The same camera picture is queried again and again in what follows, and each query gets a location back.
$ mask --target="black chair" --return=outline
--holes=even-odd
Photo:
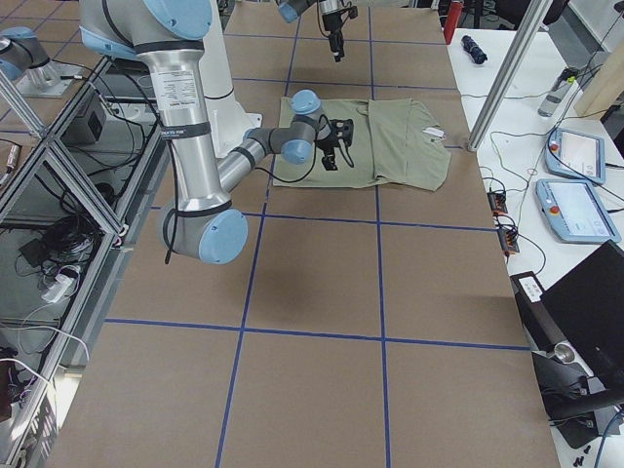
[[[551,5],[544,24],[550,24],[559,19],[564,12],[569,0],[555,0]],[[520,22],[525,16],[530,0],[496,0],[496,14],[504,20],[508,20],[518,29]]]

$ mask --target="red object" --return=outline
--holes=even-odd
[[[450,2],[447,20],[445,21],[445,39],[447,40],[447,45],[450,44],[450,41],[452,40],[452,35],[457,28],[459,17],[461,16],[461,10],[463,8],[464,3],[462,0],[453,0]]]

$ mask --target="printed label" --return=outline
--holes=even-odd
[[[521,278],[520,286],[523,287],[531,302],[539,302],[541,300],[542,290],[532,276]]]
[[[151,77],[161,110],[190,109],[199,105],[192,70],[151,73]]]

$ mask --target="blue cable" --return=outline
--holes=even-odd
[[[624,409],[618,411],[608,422],[606,429],[603,432],[603,439],[601,440],[601,446],[598,447],[598,453],[596,453],[596,462],[594,463],[594,468],[598,468],[598,464],[601,462],[601,455],[603,454],[603,448],[605,447],[606,436],[608,435],[608,430],[611,428],[613,423],[618,419],[618,417],[624,416]]]

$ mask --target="wall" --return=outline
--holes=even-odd
[[[613,10],[616,3],[617,0],[571,0],[569,6],[600,42],[617,18],[617,13]],[[604,40],[603,47],[613,52],[623,39],[624,19],[620,19]]]

